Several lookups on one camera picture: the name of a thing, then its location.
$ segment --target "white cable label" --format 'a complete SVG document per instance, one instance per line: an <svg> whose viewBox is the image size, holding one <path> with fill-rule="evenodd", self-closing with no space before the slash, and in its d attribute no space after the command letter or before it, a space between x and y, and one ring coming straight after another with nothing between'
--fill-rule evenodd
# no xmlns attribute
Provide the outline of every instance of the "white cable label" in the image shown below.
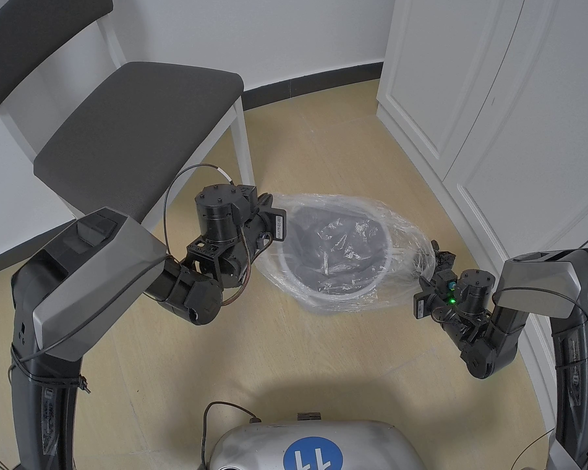
<svg viewBox="0 0 588 470"><path fill-rule="evenodd" d="M283 240L283 216L276 216L276 235L277 240Z"/></svg>

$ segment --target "black robot arm segment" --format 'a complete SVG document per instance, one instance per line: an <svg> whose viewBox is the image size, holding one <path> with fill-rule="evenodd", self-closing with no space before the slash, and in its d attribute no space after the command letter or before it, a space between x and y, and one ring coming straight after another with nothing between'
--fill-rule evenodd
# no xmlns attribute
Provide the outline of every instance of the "black robot arm segment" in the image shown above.
<svg viewBox="0 0 588 470"><path fill-rule="evenodd" d="M436 257L440 253L436 248ZM550 317L556 359L556 440L580 469L588 469L588 249L530 253L509 259L487 310L495 277L466 270L457 277L438 263L420 279L414 315L431 315L479 379L510 364L530 313Z"/></svg>
<svg viewBox="0 0 588 470"><path fill-rule="evenodd" d="M214 185L197 197L201 236L181 262L139 223L101 209L72 223L12 277L12 365L19 469L72 470L83 355L146 292L196 325L211 322L225 288L285 238L286 214L254 186Z"/></svg>

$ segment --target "blue circle logo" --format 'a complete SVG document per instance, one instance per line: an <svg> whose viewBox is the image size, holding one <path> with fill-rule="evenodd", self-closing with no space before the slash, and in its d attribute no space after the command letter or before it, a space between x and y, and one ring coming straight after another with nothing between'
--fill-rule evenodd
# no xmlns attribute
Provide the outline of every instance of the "blue circle logo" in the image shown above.
<svg viewBox="0 0 588 470"><path fill-rule="evenodd" d="M340 448L322 437L299 439L283 455L285 470L342 470L343 462Z"/></svg>

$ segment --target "clear plastic bag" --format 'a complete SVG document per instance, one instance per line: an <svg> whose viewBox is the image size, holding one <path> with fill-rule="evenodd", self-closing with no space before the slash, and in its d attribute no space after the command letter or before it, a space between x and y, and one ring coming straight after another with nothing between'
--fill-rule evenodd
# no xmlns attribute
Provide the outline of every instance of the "clear plastic bag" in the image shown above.
<svg viewBox="0 0 588 470"><path fill-rule="evenodd" d="M418 228L382 202L342 195L274 195L287 211L284 242L254 265L315 313L411 303L435 255Z"/></svg>

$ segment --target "gray upholstered chair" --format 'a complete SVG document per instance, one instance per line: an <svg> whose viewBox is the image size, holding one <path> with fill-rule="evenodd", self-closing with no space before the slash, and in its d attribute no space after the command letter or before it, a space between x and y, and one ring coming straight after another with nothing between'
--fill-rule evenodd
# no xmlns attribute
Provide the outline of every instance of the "gray upholstered chair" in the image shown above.
<svg viewBox="0 0 588 470"><path fill-rule="evenodd" d="M113 0L9 0L0 9L0 118L35 176L77 217L109 206L153 229L181 168L204 159L230 126L244 184L254 184L235 73L127 63L107 14ZM116 66L39 153L3 101L64 43L97 21ZM189 178L175 183L169 201Z"/></svg>

